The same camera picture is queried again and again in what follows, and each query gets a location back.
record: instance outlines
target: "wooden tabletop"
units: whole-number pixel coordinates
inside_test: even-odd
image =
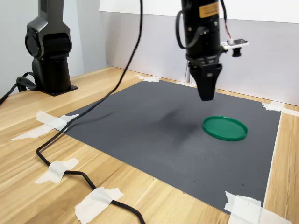
[[[71,83],[79,88],[57,97],[39,91],[17,93],[0,106],[0,223],[79,223],[74,208],[92,191],[83,177],[66,175],[59,184],[34,183],[48,169],[36,149],[57,131],[36,139],[9,140],[40,126],[36,120],[39,110],[59,117],[101,99],[116,85],[122,71],[110,67],[74,77]],[[117,91],[142,81],[135,74],[140,73],[128,71]],[[299,111],[297,106],[285,107]],[[74,171],[85,172],[97,187],[119,188],[124,194],[119,201],[139,210],[146,223],[228,222],[226,213],[67,135],[46,148],[43,155],[50,162],[77,158],[80,163]],[[299,117],[281,115],[265,208],[299,223]],[[109,205],[90,223],[138,223],[138,219]]]

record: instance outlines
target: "tape strip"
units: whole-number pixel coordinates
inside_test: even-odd
[[[112,200],[118,200],[123,194],[118,188],[107,190],[96,188],[75,207],[75,214],[81,224],[92,221],[109,206]]]
[[[271,101],[269,104],[262,103],[264,108],[268,111],[281,111],[282,113],[290,114],[293,116],[299,117],[299,111],[294,111],[290,109],[284,108],[284,103],[276,102],[276,101]]]
[[[228,224],[291,224],[279,215],[261,208],[260,201],[225,193],[228,203],[224,209],[231,212]]]
[[[46,181],[59,183],[65,171],[73,169],[78,163],[79,161],[74,158],[64,162],[54,161],[49,165],[48,171],[34,181],[34,183],[44,183]]]
[[[185,85],[185,86],[190,86],[190,87],[196,87],[196,84],[192,84],[192,83],[176,82],[176,84]]]
[[[21,134],[12,140],[18,140],[18,139],[26,139],[26,138],[37,138],[39,136],[42,136],[46,133],[48,133],[49,131],[53,130],[53,129],[57,129],[57,130],[61,130],[67,122],[69,122],[70,120],[72,120],[73,118],[79,116],[79,114],[76,115],[71,115],[71,116],[66,116],[63,115],[60,118],[54,117],[52,115],[49,115],[43,111],[39,111],[36,114],[36,120],[38,120],[41,123],[44,123],[44,125],[39,126],[29,132],[26,132],[24,134]]]
[[[140,75],[136,75],[139,77],[139,79],[143,79],[145,82],[159,82],[159,79],[160,77],[156,77],[156,76],[153,76],[153,77],[145,77],[145,76],[140,76]]]

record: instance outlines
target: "gray foam board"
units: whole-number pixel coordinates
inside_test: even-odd
[[[248,136],[213,138],[202,129],[213,115],[241,121]],[[263,203],[279,119],[260,102],[219,93],[202,102],[192,87],[140,82],[111,95],[66,134],[227,213],[225,191]]]

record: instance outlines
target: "green lid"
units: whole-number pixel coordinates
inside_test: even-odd
[[[202,126],[209,135],[225,141],[243,140],[248,133],[248,129],[243,123],[223,116],[208,117]]]

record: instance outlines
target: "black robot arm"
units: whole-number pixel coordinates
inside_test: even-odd
[[[25,36],[26,48],[34,58],[36,88],[53,96],[76,89],[67,64],[71,36],[63,11],[64,0],[39,0],[38,16],[27,25]]]
[[[188,67],[193,76],[202,101],[213,100],[217,78],[222,70],[219,57],[228,49],[234,49],[234,57],[241,56],[241,45],[247,44],[243,39],[230,46],[228,42],[220,43],[219,3],[218,0],[181,0],[182,10],[176,18],[176,36],[178,45],[186,49]],[[225,18],[226,10],[220,0]],[[186,47],[179,36],[179,20],[183,14]]]

